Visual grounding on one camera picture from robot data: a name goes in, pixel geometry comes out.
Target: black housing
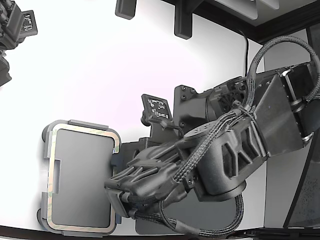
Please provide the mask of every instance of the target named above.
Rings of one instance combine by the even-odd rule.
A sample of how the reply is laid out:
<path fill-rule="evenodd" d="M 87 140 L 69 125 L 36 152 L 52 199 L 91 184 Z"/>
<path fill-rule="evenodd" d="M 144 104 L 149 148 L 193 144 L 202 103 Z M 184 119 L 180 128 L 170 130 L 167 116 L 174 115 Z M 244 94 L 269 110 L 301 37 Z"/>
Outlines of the black housing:
<path fill-rule="evenodd" d="M 204 93 L 184 85 L 176 87 L 173 118 L 166 100 L 143 95 L 145 109 L 141 120 L 146 126 L 151 125 L 152 147 L 148 147 L 148 138 L 128 143 L 138 148 L 135 151 L 126 148 L 129 151 L 124 162 L 128 163 L 128 169 L 105 182 L 107 192 L 113 191 L 113 195 L 109 194 L 111 203 L 115 206 L 124 203 L 122 212 L 125 212 L 124 209 L 133 207 L 128 196 L 144 199 L 175 192 L 165 199 L 169 205 L 180 201 L 190 189 L 195 189 L 199 201 L 236 197 L 245 189 L 246 178 L 268 157 L 306 145 L 303 139 L 311 132 L 307 130 L 310 123 L 302 117 L 305 107 L 302 97 L 313 88 L 313 76 L 312 63 L 257 74 L 251 113 L 254 118 L 247 115 L 229 130 L 222 129 L 196 169 L 179 186 L 169 180 L 215 121 L 233 109 L 235 101 L 244 102 L 246 78 L 231 79 Z M 155 209 L 152 204 L 147 205 L 134 207 Z"/>

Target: white wall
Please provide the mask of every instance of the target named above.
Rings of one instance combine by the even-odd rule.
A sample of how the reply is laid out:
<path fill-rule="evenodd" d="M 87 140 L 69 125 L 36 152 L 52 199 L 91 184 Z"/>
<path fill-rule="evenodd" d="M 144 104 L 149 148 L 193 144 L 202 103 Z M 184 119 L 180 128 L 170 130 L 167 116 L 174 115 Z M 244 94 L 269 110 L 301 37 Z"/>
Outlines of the white wall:
<path fill-rule="evenodd" d="M 292 34 L 308 42 L 306 30 Z M 281 43 L 271 48 L 264 57 L 265 70 L 306 63 L 309 53 L 294 43 Z M 264 226 L 282 228 L 296 193 L 310 145 L 299 151 L 267 160 Z"/>
<path fill-rule="evenodd" d="M 41 132 L 47 124 L 76 119 L 109 125 L 123 142 L 136 141 L 150 131 L 140 123 L 142 94 L 167 99 L 173 110 L 176 86 L 202 92 L 243 74 L 241 35 L 194 16 L 193 37 L 178 38 L 174 7 L 160 0 L 138 0 L 132 20 L 115 16 L 116 0 L 17 3 L 35 11 L 39 34 L 7 52 L 13 79 L 0 88 L 2 226 L 40 229 L 36 212 L 48 171 Z M 250 60 L 260 47 L 250 43 Z"/>

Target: metal bracket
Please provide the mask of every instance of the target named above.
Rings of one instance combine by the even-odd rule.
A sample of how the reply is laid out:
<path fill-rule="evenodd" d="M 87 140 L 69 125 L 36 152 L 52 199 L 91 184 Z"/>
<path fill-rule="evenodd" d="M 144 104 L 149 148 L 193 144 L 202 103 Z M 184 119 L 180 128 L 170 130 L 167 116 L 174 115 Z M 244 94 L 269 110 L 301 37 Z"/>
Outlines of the metal bracket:
<path fill-rule="evenodd" d="M 193 13 L 204 0 L 178 0 L 175 5 L 174 35 L 183 39 L 192 37 Z"/>
<path fill-rule="evenodd" d="M 192 37 L 193 12 L 204 0 L 177 0 L 175 4 L 174 35 L 183 39 Z M 132 19 L 136 14 L 137 0 L 117 0 L 115 15 Z"/>
<path fill-rule="evenodd" d="M 116 0 L 115 15 L 124 19 L 133 19 L 136 14 L 137 0 Z"/>

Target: robotic arm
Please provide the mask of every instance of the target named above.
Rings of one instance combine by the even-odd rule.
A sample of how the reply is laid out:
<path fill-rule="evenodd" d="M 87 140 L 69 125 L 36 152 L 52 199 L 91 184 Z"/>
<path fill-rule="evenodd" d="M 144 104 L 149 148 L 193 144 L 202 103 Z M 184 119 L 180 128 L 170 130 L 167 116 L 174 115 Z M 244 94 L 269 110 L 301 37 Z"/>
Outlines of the robotic arm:
<path fill-rule="evenodd" d="M 263 55 L 283 42 L 302 46 L 313 61 L 256 74 Z M 246 178 L 268 158 L 305 147 L 320 127 L 311 117 L 319 111 L 319 87 L 320 60 L 314 50 L 299 38 L 282 36 L 257 53 L 247 77 L 203 93 L 176 87 L 173 117 L 165 99 L 143 95 L 141 121 L 151 126 L 150 138 L 120 150 L 132 160 L 105 182 L 113 209 L 180 234 L 212 238 L 233 232 L 244 214 Z M 164 209 L 191 189 L 201 202 L 235 198 L 234 221 L 224 229 L 204 230 L 168 218 Z"/>
<path fill-rule="evenodd" d="M 16 2 L 0 0 L 0 87 L 11 80 L 5 51 L 38 34 L 34 11 L 21 11 Z"/>

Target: metal frame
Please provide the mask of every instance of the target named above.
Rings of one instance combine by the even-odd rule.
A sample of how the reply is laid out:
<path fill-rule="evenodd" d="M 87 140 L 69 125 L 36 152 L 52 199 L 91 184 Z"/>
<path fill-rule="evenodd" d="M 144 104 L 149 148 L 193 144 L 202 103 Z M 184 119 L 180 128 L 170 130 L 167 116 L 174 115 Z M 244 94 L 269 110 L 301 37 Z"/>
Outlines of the metal frame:
<path fill-rule="evenodd" d="M 175 6 L 174 34 L 183 39 L 192 37 L 192 14 L 236 33 L 243 32 L 249 39 L 259 44 L 320 23 L 320 1 L 297 8 L 258 26 L 251 25 L 205 0 L 162 1 Z M 137 0 L 117 0 L 115 14 L 128 20 L 132 19 L 136 14 L 136 3 Z"/>
<path fill-rule="evenodd" d="M 56 154 L 56 140 L 59 130 L 68 130 L 85 134 L 98 135 L 103 137 L 112 138 L 114 140 L 113 154 L 119 153 L 120 140 L 119 137 L 111 131 L 93 129 L 82 126 L 75 126 L 65 123 L 59 123 L 54 126 L 52 130 L 52 138 L 50 142 L 50 158 L 49 158 L 49 172 L 48 172 L 48 197 L 47 197 L 47 223 L 54 230 L 60 231 L 73 231 L 73 232 L 89 232 L 89 233 L 109 233 L 112 231 L 116 224 L 116 213 L 111 207 L 110 212 L 110 225 L 107 228 L 100 227 L 82 227 L 82 226 L 68 226 L 55 224 L 52 221 L 52 202 L 53 202 L 53 183 L 54 183 L 54 169 L 55 169 L 55 154 Z"/>

